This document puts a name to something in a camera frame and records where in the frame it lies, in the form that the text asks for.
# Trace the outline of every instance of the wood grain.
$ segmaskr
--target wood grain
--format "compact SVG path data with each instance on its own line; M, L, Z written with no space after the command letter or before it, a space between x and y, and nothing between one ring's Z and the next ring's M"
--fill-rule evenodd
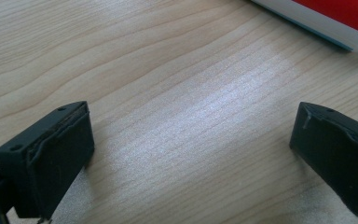
M79 100L53 223L358 223L288 146L301 101L358 120L358 53L250 1L0 1L0 146Z

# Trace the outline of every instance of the wooden table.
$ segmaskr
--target wooden table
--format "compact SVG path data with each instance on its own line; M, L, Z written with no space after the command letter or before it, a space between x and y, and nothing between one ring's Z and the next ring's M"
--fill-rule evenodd
M358 120L358 53L250 1L0 1L0 146L81 100L53 223L358 223L288 146L301 101Z

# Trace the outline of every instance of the hole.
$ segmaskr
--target hole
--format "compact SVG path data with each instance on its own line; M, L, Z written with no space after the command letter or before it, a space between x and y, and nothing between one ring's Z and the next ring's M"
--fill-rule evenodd
M16 146L14 146L14 147L11 147L9 150L10 151L17 151L17 150L19 150L19 149L21 149L22 148L22 145L16 145Z

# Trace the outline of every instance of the screw hole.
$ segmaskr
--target screw hole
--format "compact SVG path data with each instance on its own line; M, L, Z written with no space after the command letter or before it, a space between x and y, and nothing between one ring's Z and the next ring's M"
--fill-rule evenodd
M22 145L16 145L16 146L14 146L14 147L11 147L9 150L10 151L17 151L17 150L19 150L19 149L21 149L22 148Z

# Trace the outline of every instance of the light wood surface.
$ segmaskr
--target light wood surface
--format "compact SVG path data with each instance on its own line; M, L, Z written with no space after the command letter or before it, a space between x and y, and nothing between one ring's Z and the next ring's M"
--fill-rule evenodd
M80 100L53 223L358 223L288 146L301 101L358 120L358 53L250 1L0 1L0 146Z

